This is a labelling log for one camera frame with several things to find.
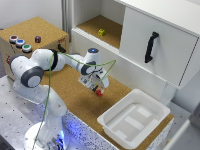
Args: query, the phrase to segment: yellow object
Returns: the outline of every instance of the yellow object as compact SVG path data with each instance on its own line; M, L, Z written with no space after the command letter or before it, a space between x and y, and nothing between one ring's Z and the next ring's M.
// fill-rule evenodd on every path
M99 35L104 36L104 35L105 35L105 30L100 29L100 30L99 30Z

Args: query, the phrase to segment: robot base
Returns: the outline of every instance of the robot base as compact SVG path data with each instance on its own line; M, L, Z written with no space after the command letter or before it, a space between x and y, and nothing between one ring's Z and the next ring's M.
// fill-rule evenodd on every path
M24 137L24 149L25 150L32 150L33 149L33 144L34 144L34 139L37 135L37 132L39 130L39 127L40 127L40 123L37 123L35 125L33 125L25 134L25 137ZM69 133L68 132L65 132L65 140L64 140L64 143L65 143L65 149L68 147L69 143L70 143L70 137L69 137ZM48 147L45 147L45 148L41 148L37 142L35 144L35 147L34 147L34 150L49 150Z

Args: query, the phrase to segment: white robotic arm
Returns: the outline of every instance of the white robotic arm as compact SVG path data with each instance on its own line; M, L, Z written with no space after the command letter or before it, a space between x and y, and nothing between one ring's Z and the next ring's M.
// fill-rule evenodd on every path
M65 64L68 64L82 74L79 81L87 88L96 91L97 87L100 86L103 91L109 86L104 68L102 66L89 66L101 64L100 53L97 49L89 49L85 57L79 54L66 56L55 50L38 49L33 52L30 59L23 55L15 55L10 59L10 68L16 77L13 88L18 95L36 104L45 102L48 96L48 86L42 86L40 82L44 71L49 70L52 54L54 54L51 64L52 71L60 71ZM66 111L65 103L51 88L45 123L38 135L37 145L39 147L50 149L48 143L52 139L56 139L62 132L61 117Z

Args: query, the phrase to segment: gray floor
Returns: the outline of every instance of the gray floor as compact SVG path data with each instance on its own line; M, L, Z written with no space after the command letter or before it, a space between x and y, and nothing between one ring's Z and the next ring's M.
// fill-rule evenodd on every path
M2 56L1 56L1 52L0 52L0 78L5 76L5 70L4 70L4 66L3 66L3 60L2 60Z

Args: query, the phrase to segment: brown box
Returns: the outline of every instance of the brown box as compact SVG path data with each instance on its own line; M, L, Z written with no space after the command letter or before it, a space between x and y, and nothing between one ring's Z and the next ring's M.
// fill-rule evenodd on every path
M32 46L32 52L36 49L55 49L58 50L58 44L66 49L69 53L69 35L56 26L43 20L40 17L35 17L24 21L12 27L0 31L0 51L5 67L6 74L15 80L15 76L10 70L9 59L15 54L23 54L28 58L31 53L23 53L22 49L16 48L15 44L10 44L9 38L12 35L17 35L19 39L25 40L26 44ZM41 42L35 43L35 37L40 36Z

